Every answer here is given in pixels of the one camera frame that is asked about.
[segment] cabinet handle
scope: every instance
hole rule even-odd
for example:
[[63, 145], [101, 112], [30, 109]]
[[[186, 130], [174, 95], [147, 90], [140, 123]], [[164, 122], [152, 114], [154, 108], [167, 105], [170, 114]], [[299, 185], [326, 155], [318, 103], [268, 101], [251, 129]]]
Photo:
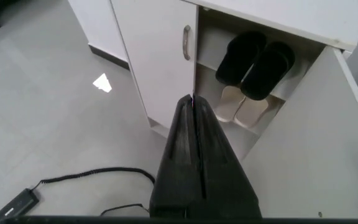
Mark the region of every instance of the cabinet handle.
[[190, 56], [187, 52], [187, 43], [188, 43], [188, 36], [189, 36], [190, 26], [186, 25], [183, 29], [183, 56], [185, 56], [186, 60], [190, 60]]

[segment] tile floor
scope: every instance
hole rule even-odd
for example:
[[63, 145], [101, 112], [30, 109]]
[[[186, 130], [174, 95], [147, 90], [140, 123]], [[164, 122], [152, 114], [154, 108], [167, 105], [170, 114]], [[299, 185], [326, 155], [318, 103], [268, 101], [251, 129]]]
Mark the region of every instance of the tile floor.
[[[90, 52], [66, 0], [24, 1], [0, 23], [0, 208], [48, 177], [111, 166], [157, 173], [166, 139], [149, 129], [130, 73]], [[93, 85], [104, 73], [109, 93]], [[151, 190], [145, 177], [122, 172], [41, 185], [30, 214], [148, 207]]]

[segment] black power adapter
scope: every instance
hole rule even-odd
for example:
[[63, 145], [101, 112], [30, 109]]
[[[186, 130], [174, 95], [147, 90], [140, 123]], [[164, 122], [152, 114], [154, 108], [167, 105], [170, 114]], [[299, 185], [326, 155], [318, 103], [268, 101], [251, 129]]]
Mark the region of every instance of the black power adapter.
[[32, 190], [24, 189], [0, 210], [0, 222], [6, 218], [26, 214], [38, 202], [39, 200]]

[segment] cabinet door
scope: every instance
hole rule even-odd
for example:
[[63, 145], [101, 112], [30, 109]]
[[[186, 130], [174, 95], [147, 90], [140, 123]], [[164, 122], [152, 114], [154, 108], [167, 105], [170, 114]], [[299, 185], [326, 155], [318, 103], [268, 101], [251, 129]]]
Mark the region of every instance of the cabinet door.
[[194, 89], [197, 6], [174, 0], [112, 5], [147, 116], [169, 128], [178, 100]]
[[326, 47], [242, 161], [263, 217], [358, 218], [358, 87]]

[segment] black cable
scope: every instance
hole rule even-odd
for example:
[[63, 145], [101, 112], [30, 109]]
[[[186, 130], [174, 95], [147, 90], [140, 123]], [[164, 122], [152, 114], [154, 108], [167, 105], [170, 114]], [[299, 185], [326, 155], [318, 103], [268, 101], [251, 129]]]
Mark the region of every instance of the black cable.
[[63, 180], [75, 179], [75, 178], [85, 177], [87, 175], [98, 174], [98, 173], [102, 173], [102, 172], [112, 172], [112, 171], [138, 172], [140, 174], [145, 175], [147, 178], [149, 178], [153, 184], [155, 183], [154, 177], [142, 169], [130, 168], [130, 167], [109, 167], [109, 168], [100, 168], [100, 169], [89, 170], [89, 171], [82, 172], [79, 174], [70, 174], [70, 175], [64, 175], [62, 177], [40, 180], [40, 182], [35, 187], [33, 187], [31, 189], [31, 191], [36, 189], [40, 184], [51, 184], [51, 183], [59, 182], [59, 181], [63, 181]]
[[143, 205], [141, 203], [136, 203], [136, 204], [123, 205], [123, 206], [118, 206], [118, 207], [115, 207], [115, 208], [106, 209], [105, 211], [103, 211], [100, 214], [100, 216], [104, 215], [106, 212], [110, 212], [110, 211], [117, 210], [117, 209], [120, 209], [120, 208], [128, 208], [128, 207], [134, 207], [134, 206], [139, 206], [140, 208], [143, 208], [146, 212], [149, 212], [145, 207], [143, 207]]

